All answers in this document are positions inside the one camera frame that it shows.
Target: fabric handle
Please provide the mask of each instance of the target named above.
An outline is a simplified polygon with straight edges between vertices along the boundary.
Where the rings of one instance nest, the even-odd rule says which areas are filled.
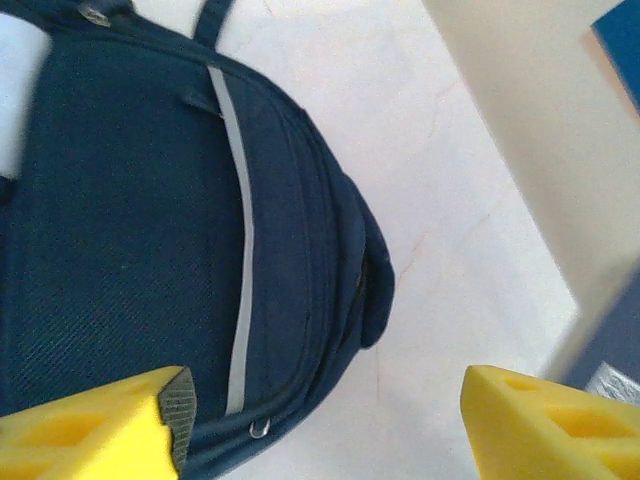
[[[233,0],[207,0],[200,14],[194,40],[215,50],[222,25]]]

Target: metal ring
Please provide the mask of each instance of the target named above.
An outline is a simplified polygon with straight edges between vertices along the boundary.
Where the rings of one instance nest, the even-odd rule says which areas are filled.
[[[267,418],[266,425],[262,428],[262,430],[256,431],[256,422],[252,422],[249,427],[249,435],[254,440],[260,440],[261,438],[266,437],[269,434],[269,429],[271,428],[271,418]]]
[[[78,12],[84,18],[89,20],[91,23],[98,25],[100,27],[109,28],[111,26],[111,22],[109,18],[102,12],[99,12],[95,8],[90,7],[89,5],[82,4],[78,6]]]

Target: blue object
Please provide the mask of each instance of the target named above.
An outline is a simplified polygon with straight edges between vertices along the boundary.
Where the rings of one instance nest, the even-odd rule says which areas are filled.
[[[640,381],[640,271],[602,320],[563,383],[584,389],[603,364]]]
[[[640,0],[625,0],[593,28],[636,106],[640,103]]]
[[[0,414],[190,367],[186,479],[268,447],[384,331],[382,234],[308,115],[120,0],[0,0],[53,37],[4,207]]]

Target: zipper pull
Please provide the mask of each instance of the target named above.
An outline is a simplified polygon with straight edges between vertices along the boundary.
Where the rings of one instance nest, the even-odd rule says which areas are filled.
[[[78,12],[94,25],[109,28],[110,18],[135,13],[135,6],[132,0],[87,0],[78,5]]]
[[[254,440],[260,440],[269,435],[269,430],[271,430],[271,418],[267,418],[267,422],[261,427],[257,427],[256,422],[253,422],[249,427],[249,435]]]

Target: black rubber pad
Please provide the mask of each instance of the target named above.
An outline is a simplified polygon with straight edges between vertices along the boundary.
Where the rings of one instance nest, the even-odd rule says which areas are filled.
[[[171,429],[171,458],[173,465],[182,474],[187,460],[187,449],[196,418],[196,390],[191,370],[188,368],[176,375],[158,394],[162,422]]]

